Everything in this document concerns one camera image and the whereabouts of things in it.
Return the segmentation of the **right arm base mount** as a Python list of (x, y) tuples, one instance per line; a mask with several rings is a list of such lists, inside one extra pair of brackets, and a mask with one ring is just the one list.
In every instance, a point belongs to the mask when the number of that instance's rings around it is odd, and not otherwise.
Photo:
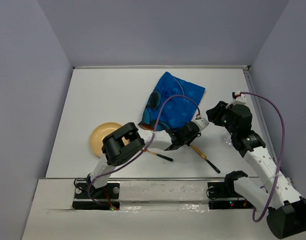
[(235, 210), (252, 209), (253, 205), (237, 193), (229, 193), (225, 189), (225, 183), (211, 181), (207, 184), (206, 196), (209, 199), (208, 206), (210, 210)]

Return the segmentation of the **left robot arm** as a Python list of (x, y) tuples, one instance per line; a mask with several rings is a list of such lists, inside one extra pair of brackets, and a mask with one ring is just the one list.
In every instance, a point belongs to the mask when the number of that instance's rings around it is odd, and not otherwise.
[(153, 132), (138, 129), (133, 122), (120, 125), (107, 122), (99, 125), (90, 136), (92, 152), (100, 158), (88, 174), (86, 192), (94, 200), (103, 193), (103, 187), (115, 168), (122, 168), (149, 148), (174, 151), (190, 145), (209, 125), (205, 118), (196, 118), (183, 127)]

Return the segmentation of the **clear plastic cup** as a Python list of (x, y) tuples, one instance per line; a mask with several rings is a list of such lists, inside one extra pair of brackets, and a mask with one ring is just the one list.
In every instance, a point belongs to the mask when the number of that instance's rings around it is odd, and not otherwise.
[(223, 139), (225, 141), (226, 144), (232, 146), (232, 139), (231, 139), (231, 135), (229, 133), (226, 133), (224, 136), (223, 136)]

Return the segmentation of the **blue Mickey placemat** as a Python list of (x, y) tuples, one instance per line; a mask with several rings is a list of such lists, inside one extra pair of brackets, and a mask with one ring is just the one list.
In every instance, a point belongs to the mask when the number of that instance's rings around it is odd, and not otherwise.
[(153, 130), (171, 130), (190, 122), (205, 94), (205, 88), (165, 72), (151, 92), (138, 125)]

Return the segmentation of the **gold fork black handle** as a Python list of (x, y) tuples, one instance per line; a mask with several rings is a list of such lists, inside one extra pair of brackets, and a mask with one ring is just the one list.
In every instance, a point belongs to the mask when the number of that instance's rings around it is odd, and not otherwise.
[(152, 152), (152, 151), (150, 151), (150, 150), (148, 150), (148, 149), (146, 149), (145, 152), (150, 153), (150, 154), (152, 154), (152, 155), (155, 155), (155, 156), (157, 156), (157, 157), (159, 157), (159, 158), (162, 158), (162, 159), (164, 159), (164, 160), (167, 160), (167, 161), (169, 161), (169, 162), (173, 162), (173, 161), (174, 161), (174, 159), (172, 159), (172, 158), (170, 158), (170, 157), (167, 157), (167, 156), (162, 155), (162, 154), (160, 154), (160, 153), (158, 154), (158, 153), (156, 153), (156, 152)]

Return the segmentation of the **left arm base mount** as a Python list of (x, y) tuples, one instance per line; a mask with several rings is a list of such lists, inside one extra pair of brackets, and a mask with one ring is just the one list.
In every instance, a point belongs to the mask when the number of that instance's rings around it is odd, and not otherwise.
[(117, 211), (120, 208), (120, 182), (109, 181), (105, 187), (92, 189), (92, 200), (88, 195), (88, 184), (83, 178), (74, 180), (72, 208), (75, 210)]

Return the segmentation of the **gold knife black handle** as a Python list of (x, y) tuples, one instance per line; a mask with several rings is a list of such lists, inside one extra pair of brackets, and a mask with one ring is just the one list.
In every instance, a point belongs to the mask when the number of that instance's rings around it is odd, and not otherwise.
[(203, 158), (218, 174), (221, 173), (220, 169), (216, 167), (200, 149), (198, 149), (192, 144), (190, 145), (190, 147), (195, 150), (199, 154), (199, 156)]

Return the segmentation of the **yellow plate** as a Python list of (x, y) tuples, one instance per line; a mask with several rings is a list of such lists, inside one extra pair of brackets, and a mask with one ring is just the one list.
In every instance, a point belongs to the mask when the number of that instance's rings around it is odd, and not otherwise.
[(116, 122), (107, 122), (96, 127), (89, 140), (93, 154), (100, 157), (102, 155), (103, 139), (121, 127), (122, 125)]

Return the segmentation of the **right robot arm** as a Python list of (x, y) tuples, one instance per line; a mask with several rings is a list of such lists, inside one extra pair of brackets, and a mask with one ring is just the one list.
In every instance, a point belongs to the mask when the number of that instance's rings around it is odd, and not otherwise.
[(228, 196), (244, 197), (254, 206), (253, 221), (266, 219), (278, 239), (306, 231), (306, 198), (286, 179), (272, 160), (261, 137), (252, 128), (252, 113), (242, 104), (229, 105), (220, 101), (206, 111), (209, 122), (224, 127), (233, 147), (258, 175), (256, 186), (242, 171), (226, 175), (223, 190)]

